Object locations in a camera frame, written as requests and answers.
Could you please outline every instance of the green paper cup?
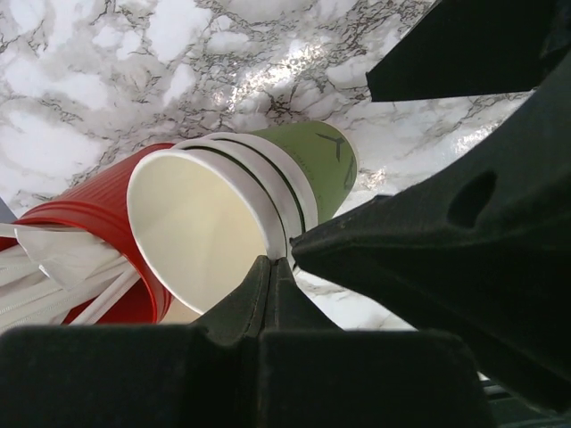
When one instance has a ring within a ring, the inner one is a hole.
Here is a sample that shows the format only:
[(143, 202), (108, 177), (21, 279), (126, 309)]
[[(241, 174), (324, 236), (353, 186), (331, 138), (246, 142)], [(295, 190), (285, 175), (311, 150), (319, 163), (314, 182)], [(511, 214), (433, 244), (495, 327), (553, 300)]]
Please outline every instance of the green paper cup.
[(249, 133), (275, 144), (303, 171), (315, 196), (318, 222), (331, 219), (357, 179), (357, 150), (337, 128), (303, 122)]

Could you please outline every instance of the marble countertop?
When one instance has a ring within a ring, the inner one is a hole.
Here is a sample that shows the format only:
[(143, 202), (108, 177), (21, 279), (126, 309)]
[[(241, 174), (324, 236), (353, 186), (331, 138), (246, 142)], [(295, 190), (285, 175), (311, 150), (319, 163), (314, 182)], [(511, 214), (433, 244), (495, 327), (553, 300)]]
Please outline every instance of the marble countertop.
[[(341, 211), (397, 193), (527, 98), (371, 103), (365, 72), (431, 3), (0, 0), (0, 197), (21, 215), (145, 145), (306, 119), (360, 149)], [(300, 286), (344, 328), (408, 328), (336, 285)]]

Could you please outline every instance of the red cup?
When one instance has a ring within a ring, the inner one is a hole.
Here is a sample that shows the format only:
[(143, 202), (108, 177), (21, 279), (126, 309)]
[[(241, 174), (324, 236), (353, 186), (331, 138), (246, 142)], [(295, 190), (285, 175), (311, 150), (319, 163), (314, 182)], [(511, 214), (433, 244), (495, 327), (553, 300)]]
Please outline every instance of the red cup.
[[(169, 149), (171, 143), (153, 144), (116, 163), (50, 202), (29, 210), (14, 223), (56, 224), (87, 230), (112, 245), (135, 267), (138, 281), (98, 321), (98, 324), (158, 323), (169, 310), (172, 295), (145, 264), (131, 234), (127, 214), (127, 186), (133, 169), (147, 154)], [(0, 251), (16, 240), (0, 238)], [(89, 302), (71, 310), (64, 323), (73, 320)]]

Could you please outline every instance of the white marble table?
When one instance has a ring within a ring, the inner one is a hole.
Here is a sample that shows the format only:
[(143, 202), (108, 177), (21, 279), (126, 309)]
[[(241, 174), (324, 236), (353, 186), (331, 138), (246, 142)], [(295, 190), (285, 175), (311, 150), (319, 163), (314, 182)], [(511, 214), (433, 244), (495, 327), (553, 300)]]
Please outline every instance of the white marble table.
[[(371, 103), (365, 72), (431, 3), (0, 0), (0, 197), (20, 215), (142, 146), (304, 119), (360, 148), (342, 211), (399, 192), (527, 97)], [(406, 327), (332, 284), (300, 286), (342, 327)]]

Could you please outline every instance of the marble surface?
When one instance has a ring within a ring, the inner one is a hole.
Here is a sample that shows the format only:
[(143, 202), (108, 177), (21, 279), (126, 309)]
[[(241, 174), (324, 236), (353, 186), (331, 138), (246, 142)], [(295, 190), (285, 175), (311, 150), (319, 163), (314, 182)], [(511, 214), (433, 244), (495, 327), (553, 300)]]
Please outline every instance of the marble surface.
[[(0, 197), (20, 215), (153, 142), (306, 119), (360, 149), (341, 212), (397, 193), (527, 98), (371, 103), (365, 72), (431, 3), (0, 0)], [(300, 286), (344, 328), (408, 328), (336, 285)]]

